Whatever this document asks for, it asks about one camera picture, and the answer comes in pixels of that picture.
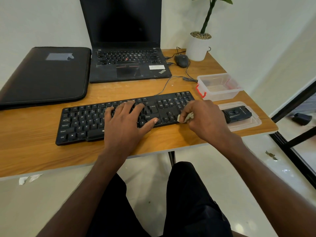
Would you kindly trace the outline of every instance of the laptop touchpad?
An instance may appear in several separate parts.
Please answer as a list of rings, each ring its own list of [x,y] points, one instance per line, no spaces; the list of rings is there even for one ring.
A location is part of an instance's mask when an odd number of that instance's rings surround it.
[[[139,66],[117,66],[116,76],[120,79],[133,79],[142,77]]]

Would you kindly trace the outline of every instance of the white plant pot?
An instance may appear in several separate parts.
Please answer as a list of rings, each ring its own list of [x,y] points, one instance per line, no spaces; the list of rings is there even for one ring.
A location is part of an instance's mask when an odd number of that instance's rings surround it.
[[[211,39],[198,39],[190,35],[189,44],[185,54],[192,61],[203,61],[210,45]]]

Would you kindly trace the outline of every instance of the laptop screen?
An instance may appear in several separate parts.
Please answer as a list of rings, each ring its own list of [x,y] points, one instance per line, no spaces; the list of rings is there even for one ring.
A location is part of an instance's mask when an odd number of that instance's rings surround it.
[[[161,0],[80,0],[92,46],[152,42],[160,46]]]

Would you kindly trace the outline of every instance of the computer mouse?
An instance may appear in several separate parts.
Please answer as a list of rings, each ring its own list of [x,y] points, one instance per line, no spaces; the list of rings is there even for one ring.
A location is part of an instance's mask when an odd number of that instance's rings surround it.
[[[174,61],[176,62],[176,64],[182,68],[187,68],[189,65],[189,58],[187,55],[176,55],[174,57]]]

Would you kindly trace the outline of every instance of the hand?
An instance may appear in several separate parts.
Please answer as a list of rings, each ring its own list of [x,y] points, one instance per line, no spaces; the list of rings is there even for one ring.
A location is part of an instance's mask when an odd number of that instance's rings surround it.
[[[106,160],[106,165],[111,164],[117,170],[123,165],[126,158],[135,149],[139,141],[157,123],[153,118],[143,127],[137,128],[138,116],[144,104],[138,104],[130,113],[135,102],[129,101],[120,104],[112,118],[111,112],[114,107],[108,107],[104,114],[104,151],[100,154],[98,161]]]
[[[184,107],[179,122],[183,123],[191,112],[194,118],[187,121],[189,128],[215,148],[233,135],[227,127],[224,113],[211,100],[190,101]]]

